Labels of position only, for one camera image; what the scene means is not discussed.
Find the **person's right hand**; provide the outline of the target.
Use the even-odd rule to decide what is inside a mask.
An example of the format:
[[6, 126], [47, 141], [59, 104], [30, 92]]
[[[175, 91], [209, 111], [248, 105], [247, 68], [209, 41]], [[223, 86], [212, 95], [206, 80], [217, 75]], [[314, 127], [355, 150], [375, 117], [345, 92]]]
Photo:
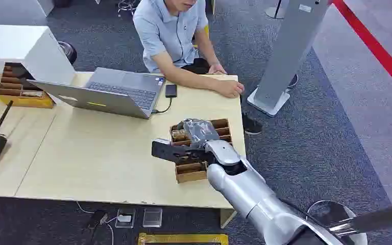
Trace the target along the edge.
[[244, 85], [238, 81], [220, 80], [215, 85], [215, 91], [225, 97], [237, 98], [244, 92]]

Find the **person's left hand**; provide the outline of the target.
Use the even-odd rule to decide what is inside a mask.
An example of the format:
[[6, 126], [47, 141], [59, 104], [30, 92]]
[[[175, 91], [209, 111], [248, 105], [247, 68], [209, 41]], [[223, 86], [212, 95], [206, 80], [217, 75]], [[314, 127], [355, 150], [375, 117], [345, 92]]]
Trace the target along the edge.
[[207, 74], [211, 75], [227, 75], [227, 72], [223, 68], [221, 64], [213, 64], [210, 66], [209, 71]]

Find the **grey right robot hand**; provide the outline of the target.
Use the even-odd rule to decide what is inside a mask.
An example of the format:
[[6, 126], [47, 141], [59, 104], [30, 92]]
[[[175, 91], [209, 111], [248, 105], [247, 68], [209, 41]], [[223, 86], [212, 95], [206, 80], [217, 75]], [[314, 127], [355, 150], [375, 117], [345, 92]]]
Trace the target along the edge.
[[187, 118], [178, 123], [179, 130], [185, 130], [190, 139], [190, 146], [194, 148], [203, 148], [211, 140], [220, 140], [220, 136], [210, 121]]

